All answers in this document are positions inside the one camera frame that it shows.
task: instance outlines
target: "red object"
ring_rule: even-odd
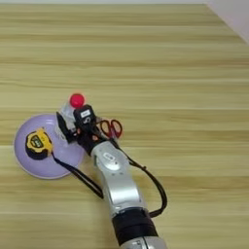
[[[111,122],[103,120],[100,122],[102,132],[109,138],[120,138],[123,133],[123,127],[117,120]]]
[[[85,98],[80,93],[75,93],[70,97],[70,105],[74,108],[81,108],[85,103]]]

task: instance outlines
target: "black cable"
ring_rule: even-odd
[[[52,156],[56,163],[58,163],[59,165],[70,171],[72,174],[74,174],[80,181],[85,183],[87,187],[89,187],[97,196],[99,196],[100,198],[104,198],[101,188],[93,180],[91,180],[86,174],[84,174],[80,169],[57,159],[53,153]]]
[[[130,165],[132,165],[134,167],[137,167],[137,168],[141,169],[143,172],[145,172],[151,178],[151,180],[153,181],[153,183],[156,185],[156,187],[157,187],[157,189],[158,189],[158,191],[160,193],[161,207],[159,209],[155,210],[155,211],[150,212],[150,216],[152,218],[159,216],[164,211],[164,209],[167,206],[167,195],[166,195],[166,192],[164,190],[164,187],[162,186],[162,184],[160,183],[160,181],[146,168],[146,166],[140,165],[135,160],[133,160],[131,157],[129,157],[127,155],[127,153],[124,152],[120,148],[119,144],[114,139],[111,139],[111,142],[113,143],[113,145],[117,149],[121,150],[127,156]]]
[[[164,209],[167,206],[167,195],[166,192],[164,190],[164,187],[162,186],[162,184],[160,183],[160,181],[146,168],[146,166],[142,166],[140,165],[138,162],[136,162],[135,160],[133,160],[131,157],[129,157],[119,146],[119,144],[114,140],[114,139],[110,139],[110,141],[113,143],[113,145],[121,150],[128,158],[130,165],[137,167],[139,169],[141,169],[143,172],[145,172],[149,178],[153,181],[153,183],[156,185],[159,193],[160,193],[160,198],[161,198],[161,207],[155,211],[150,212],[150,216],[152,218],[155,218],[157,216],[159,216]],[[73,167],[59,159],[57,159],[54,154],[53,155],[53,159],[55,160],[56,163],[58,163],[59,165],[63,166],[64,168],[66,168],[68,171],[70,171],[72,174],[74,174],[80,181],[82,181],[83,183],[85,183],[87,185],[87,187],[89,187],[97,196],[99,196],[100,198],[104,198],[103,192],[101,190],[101,188],[93,181],[91,180],[86,174],[84,174],[81,170],[79,170],[76,167]]]

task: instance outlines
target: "red scissors handle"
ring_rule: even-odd
[[[117,120],[112,120],[111,121],[111,129],[114,132],[114,135],[117,138],[120,138],[122,133],[123,133],[123,127],[121,125],[121,123]]]
[[[120,138],[123,133],[123,127],[117,120],[111,122],[103,120],[100,122],[100,128],[102,132],[109,138]]]

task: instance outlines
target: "table surface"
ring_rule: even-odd
[[[0,248],[118,248],[104,202],[18,166],[24,120],[82,92],[163,182],[172,249],[248,249],[249,49],[204,5],[0,7]],[[85,158],[81,168],[95,178]],[[150,210],[159,195],[132,169]]]

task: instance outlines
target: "yellow tape measure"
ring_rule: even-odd
[[[53,144],[43,128],[38,128],[26,137],[26,153],[34,160],[43,160],[53,151]]]

